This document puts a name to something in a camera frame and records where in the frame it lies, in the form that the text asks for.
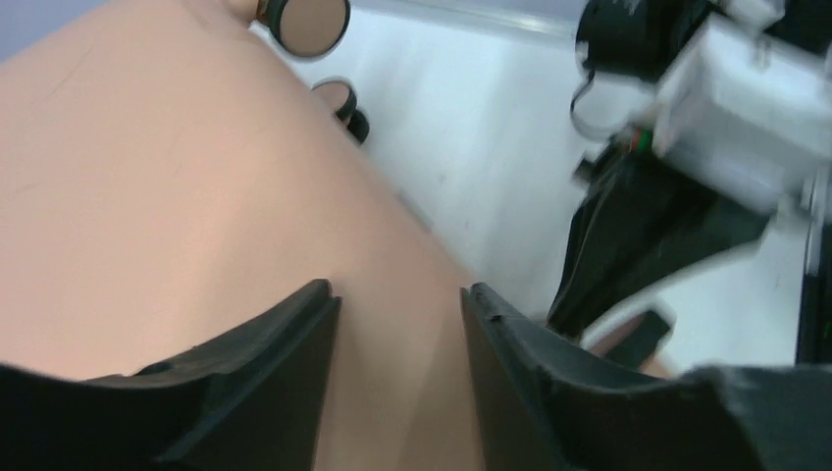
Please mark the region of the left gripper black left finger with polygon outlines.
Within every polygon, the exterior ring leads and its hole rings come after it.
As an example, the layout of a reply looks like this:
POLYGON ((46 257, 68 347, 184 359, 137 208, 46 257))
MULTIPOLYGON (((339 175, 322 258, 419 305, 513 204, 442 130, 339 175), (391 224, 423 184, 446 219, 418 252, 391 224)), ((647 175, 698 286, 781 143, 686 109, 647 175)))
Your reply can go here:
POLYGON ((1 369, 5 470, 309 470, 341 300, 312 281, 131 376, 1 369))

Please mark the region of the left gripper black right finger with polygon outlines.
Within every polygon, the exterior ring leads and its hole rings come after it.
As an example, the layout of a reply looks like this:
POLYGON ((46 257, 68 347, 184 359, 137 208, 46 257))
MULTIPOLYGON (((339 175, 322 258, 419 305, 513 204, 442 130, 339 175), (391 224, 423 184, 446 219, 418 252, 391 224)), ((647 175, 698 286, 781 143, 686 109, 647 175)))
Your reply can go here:
POLYGON ((490 470, 827 470, 831 369, 669 380, 596 357, 484 284, 460 293, 490 470))

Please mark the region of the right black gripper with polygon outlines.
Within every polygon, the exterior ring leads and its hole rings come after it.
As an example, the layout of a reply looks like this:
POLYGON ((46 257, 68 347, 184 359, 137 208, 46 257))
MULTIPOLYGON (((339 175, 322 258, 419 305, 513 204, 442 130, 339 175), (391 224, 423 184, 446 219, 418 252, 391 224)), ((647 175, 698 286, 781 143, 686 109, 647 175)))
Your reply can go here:
POLYGON ((606 148, 582 160, 587 193, 571 220, 547 325, 579 338, 618 302, 711 256, 760 241, 769 218, 648 151, 606 148))

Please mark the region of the pink suitcase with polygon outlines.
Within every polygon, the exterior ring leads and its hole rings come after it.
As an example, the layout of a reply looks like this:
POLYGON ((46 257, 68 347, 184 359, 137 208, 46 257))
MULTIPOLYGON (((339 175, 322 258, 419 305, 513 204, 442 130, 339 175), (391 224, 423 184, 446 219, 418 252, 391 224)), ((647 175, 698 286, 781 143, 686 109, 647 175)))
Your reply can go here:
POLYGON ((1 358, 127 372, 325 278, 315 468, 479 470, 470 278, 250 32, 261 9, 114 1, 3 63, 1 358))

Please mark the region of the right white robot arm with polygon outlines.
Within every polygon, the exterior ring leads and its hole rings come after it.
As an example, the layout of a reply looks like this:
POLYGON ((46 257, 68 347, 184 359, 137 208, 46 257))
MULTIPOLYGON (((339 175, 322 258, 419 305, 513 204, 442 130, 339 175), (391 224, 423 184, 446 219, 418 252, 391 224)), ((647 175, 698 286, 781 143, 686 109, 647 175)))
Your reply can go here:
POLYGON ((831 5, 827 1, 591 1, 578 24, 584 96, 600 75, 654 101, 575 178, 547 325, 570 340, 619 301, 758 242, 782 214, 808 223, 796 359, 831 360, 831 5))

